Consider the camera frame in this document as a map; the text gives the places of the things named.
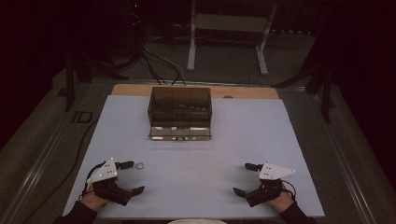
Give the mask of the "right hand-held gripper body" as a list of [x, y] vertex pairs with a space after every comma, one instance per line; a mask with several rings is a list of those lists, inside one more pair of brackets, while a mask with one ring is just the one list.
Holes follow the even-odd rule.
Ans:
[[[257, 189], [248, 192], [244, 198], [247, 200], [247, 203], [250, 207], [259, 205], [261, 203], [267, 203], [268, 201], [278, 197], [283, 187], [283, 178], [289, 175], [294, 175], [296, 171], [290, 168], [265, 162], [263, 164], [262, 170], [258, 173], [261, 184]], [[295, 188], [292, 188], [292, 191], [287, 189], [287, 191], [294, 200], [296, 194]]]

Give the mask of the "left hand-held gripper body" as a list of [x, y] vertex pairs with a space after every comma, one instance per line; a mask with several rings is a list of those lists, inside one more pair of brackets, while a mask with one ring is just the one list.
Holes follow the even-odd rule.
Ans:
[[117, 184], [118, 170], [116, 161], [109, 159], [95, 165], [89, 172], [86, 185], [93, 186], [93, 190], [100, 198], [125, 206], [132, 198], [131, 191], [121, 189]]

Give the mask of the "transparent drawer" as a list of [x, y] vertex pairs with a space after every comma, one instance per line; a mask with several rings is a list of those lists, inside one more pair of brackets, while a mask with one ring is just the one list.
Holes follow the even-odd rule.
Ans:
[[206, 127], [151, 127], [148, 137], [157, 141], [207, 141], [212, 134]]

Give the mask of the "dark transparent drawer cabinet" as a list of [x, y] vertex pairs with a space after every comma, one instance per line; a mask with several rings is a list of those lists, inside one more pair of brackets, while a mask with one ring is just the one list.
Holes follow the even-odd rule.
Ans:
[[209, 88], [153, 87], [148, 118], [152, 127], [209, 128], [211, 91]]

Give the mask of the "person's right hand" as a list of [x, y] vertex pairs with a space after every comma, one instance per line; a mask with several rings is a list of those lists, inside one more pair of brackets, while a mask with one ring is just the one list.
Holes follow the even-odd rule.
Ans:
[[267, 203], [278, 213], [282, 213], [294, 203], [294, 200], [291, 198], [290, 193], [286, 190], [286, 187], [283, 186], [279, 196], [268, 201]]

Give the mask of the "person's left hand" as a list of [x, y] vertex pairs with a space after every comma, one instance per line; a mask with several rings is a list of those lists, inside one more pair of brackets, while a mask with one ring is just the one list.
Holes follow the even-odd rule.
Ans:
[[100, 198], [95, 194], [93, 186], [88, 188], [87, 192], [80, 199], [80, 202], [95, 212], [98, 212], [107, 204], [106, 199]]

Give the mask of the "white table mat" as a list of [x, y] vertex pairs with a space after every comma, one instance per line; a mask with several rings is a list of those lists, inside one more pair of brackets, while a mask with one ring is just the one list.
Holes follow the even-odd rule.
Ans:
[[311, 174], [281, 100], [215, 99], [212, 138], [208, 141], [149, 139], [149, 98], [108, 96], [71, 189], [71, 209], [91, 168], [108, 159], [134, 161], [122, 170], [123, 189], [144, 186], [127, 205], [108, 203], [98, 214], [109, 219], [266, 218], [276, 212], [266, 204], [250, 207], [233, 188], [252, 191], [259, 175], [245, 163], [271, 164], [296, 171], [288, 181], [300, 208], [311, 217], [322, 209]]

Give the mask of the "wooden table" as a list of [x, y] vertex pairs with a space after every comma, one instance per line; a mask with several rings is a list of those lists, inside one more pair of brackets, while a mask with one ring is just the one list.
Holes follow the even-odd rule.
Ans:
[[[150, 96], [153, 85], [149, 84], [116, 84], [112, 95]], [[238, 99], [278, 99], [278, 93], [273, 88], [239, 87], [239, 86], [209, 86], [213, 98], [231, 96]]]

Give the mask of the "black stand legs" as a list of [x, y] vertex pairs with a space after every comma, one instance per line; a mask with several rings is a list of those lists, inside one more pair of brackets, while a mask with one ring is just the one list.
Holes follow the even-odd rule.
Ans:
[[65, 111], [69, 111], [75, 101], [75, 80], [74, 76], [77, 72], [77, 68], [79, 64], [87, 64], [91, 65], [93, 68], [96, 68], [102, 71], [108, 77], [112, 77], [118, 80], [128, 80], [128, 77], [121, 76], [116, 73], [114, 70], [106, 67], [105, 65], [99, 63], [98, 61], [90, 58], [83, 52], [78, 51], [70, 51], [66, 55], [65, 61], [65, 97], [66, 97], [66, 105]]
[[272, 85], [272, 88], [282, 89], [305, 77], [310, 77], [304, 90], [307, 94], [317, 94], [322, 91], [320, 114], [330, 122], [331, 90], [332, 90], [332, 52], [319, 47], [309, 50], [302, 68], [297, 75]]

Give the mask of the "white metal stand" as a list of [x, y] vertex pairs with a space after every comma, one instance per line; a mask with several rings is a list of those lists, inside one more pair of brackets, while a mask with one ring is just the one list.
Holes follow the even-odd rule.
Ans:
[[196, 12], [196, 0], [191, 0], [191, 35], [190, 47], [187, 62], [187, 70], [193, 71], [195, 69], [196, 56], [196, 30], [216, 30], [216, 31], [233, 31], [233, 32], [251, 32], [261, 33], [262, 41], [255, 47], [258, 66], [262, 76], [269, 74], [267, 64], [264, 57], [264, 48], [269, 37], [274, 17], [277, 10], [277, 4], [273, 3], [269, 15], [263, 18], [260, 17], [246, 17], [246, 16], [231, 16], [219, 14], [203, 14]]

